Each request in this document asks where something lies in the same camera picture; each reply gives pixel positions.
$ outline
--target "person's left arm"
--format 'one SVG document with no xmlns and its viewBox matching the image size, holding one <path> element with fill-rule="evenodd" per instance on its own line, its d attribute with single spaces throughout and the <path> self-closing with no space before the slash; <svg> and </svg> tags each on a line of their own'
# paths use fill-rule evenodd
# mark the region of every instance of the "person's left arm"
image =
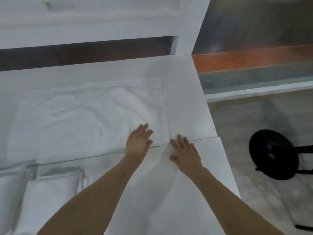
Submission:
<svg viewBox="0 0 313 235">
<path fill-rule="evenodd" d="M 134 130 L 126 142 L 125 157 L 61 207 L 37 235 L 103 235 L 127 182 L 152 143 L 153 132 L 146 131 L 147 127 Z"/>
</svg>

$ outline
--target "finger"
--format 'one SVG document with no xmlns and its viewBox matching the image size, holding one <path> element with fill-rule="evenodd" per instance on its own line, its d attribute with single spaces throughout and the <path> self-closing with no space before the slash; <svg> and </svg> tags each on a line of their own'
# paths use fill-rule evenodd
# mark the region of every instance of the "finger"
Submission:
<svg viewBox="0 0 313 235">
<path fill-rule="evenodd" d="M 134 136 L 138 134 L 138 131 L 141 129 L 142 124 L 138 126 L 138 128 L 135 130 L 135 133 L 133 134 Z"/>
<path fill-rule="evenodd" d="M 169 156 L 170 160 L 178 164 L 179 158 L 175 155 L 170 155 Z"/>
<path fill-rule="evenodd" d="M 148 130 L 147 132 L 145 132 L 143 134 L 143 136 L 145 136 L 148 139 L 148 138 L 150 138 L 151 134 L 153 134 L 153 131 L 152 130 Z"/>
<path fill-rule="evenodd" d="M 185 144 L 185 142 L 184 142 L 184 140 L 182 139 L 182 136 L 181 136 L 180 134 L 178 134 L 177 139 L 178 139 L 178 142 L 179 142 L 180 146 L 181 146 L 183 149 L 186 148 L 186 144 Z"/>
<path fill-rule="evenodd" d="M 131 132 L 131 134 L 129 135 L 129 137 L 128 137 L 127 140 L 129 140 L 129 139 L 134 135 L 134 133 L 135 133 L 135 130 L 133 130 L 133 131 Z"/>
<path fill-rule="evenodd" d="M 177 153 L 179 153 L 182 150 L 181 146 L 179 144 L 177 144 L 174 139 L 170 140 L 170 144 L 173 146 L 174 150 Z"/>
<path fill-rule="evenodd" d="M 148 142 L 147 142 L 148 148 L 151 146 L 152 143 L 153 143 L 152 140 L 148 140 Z"/>
<path fill-rule="evenodd" d="M 184 137 L 184 143 L 186 144 L 188 148 L 191 148 L 187 137 Z"/>
<path fill-rule="evenodd" d="M 139 129 L 138 131 L 138 135 L 143 135 L 147 128 L 148 128 L 148 124 L 145 124 L 144 126 L 142 126 L 141 129 Z"/>
<path fill-rule="evenodd" d="M 193 150 L 195 150 L 196 152 L 198 152 L 197 149 L 196 149 L 196 147 L 195 147 L 195 145 L 194 145 L 193 143 L 191 144 L 191 148 L 192 148 Z"/>
</svg>

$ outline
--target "hand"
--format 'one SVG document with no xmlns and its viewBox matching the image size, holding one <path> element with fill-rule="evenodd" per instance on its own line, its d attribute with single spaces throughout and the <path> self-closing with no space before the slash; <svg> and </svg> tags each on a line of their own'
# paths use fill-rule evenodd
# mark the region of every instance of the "hand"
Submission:
<svg viewBox="0 0 313 235">
<path fill-rule="evenodd" d="M 176 156 L 171 155 L 170 160 L 175 162 L 181 172 L 190 178 L 203 168 L 201 158 L 194 144 L 190 144 L 186 137 L 182 138 L 182 136 L 178 134 L 177 139 L 178 144 L 174 139 L 170 140 L 170 144 L 176 151 Z"/>
<path fill-rule="evenodd" d="M 141 124 L 136 130 L 131 132 L 126 142 L 125 158 L 135 160 L 139 163 L 143 161 L 148 148 L 152 144 L 152 140 L 149 140 L 149 137 L 153 134 L 153 131 L 148 130 L 146 132 L 147 128 L 148 124 L 144 126 Z"/>
</svg>

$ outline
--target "person's left hand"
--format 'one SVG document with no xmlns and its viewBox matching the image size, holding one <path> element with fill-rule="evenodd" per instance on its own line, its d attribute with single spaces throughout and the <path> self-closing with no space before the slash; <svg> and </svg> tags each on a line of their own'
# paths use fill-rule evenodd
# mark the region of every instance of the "person's left hand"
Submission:
<svg viewBox="0 0 313 235">
<path fill-rule="evenodd" d="M 148 148 L 152 144 L 152 140 L 149 140 L 149 137 L 153 134 L 153 131 L 148 130 L 146 132 L 147 128 L 148 124 L 144 126 L 141 124 L 136 130 L 131 132 L 126 142 L 125 158 L 135 160 L 139 163 L 143 161 Z"/>
</svg>

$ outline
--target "person's right arm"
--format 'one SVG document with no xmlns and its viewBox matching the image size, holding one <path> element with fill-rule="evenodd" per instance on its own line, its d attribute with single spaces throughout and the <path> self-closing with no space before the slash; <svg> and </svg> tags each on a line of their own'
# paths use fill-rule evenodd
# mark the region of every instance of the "person's right arm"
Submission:
<svg viewBox="0 0 313 235">
<path fill-rule="evenodd" d="M 176 155 L 170 160 L 199 188 L 226 235 L 284 235 L 262 216 L 246 205 L 202 166 L 193 143 L 178 135 L 171 139 Z"/>
</svg>

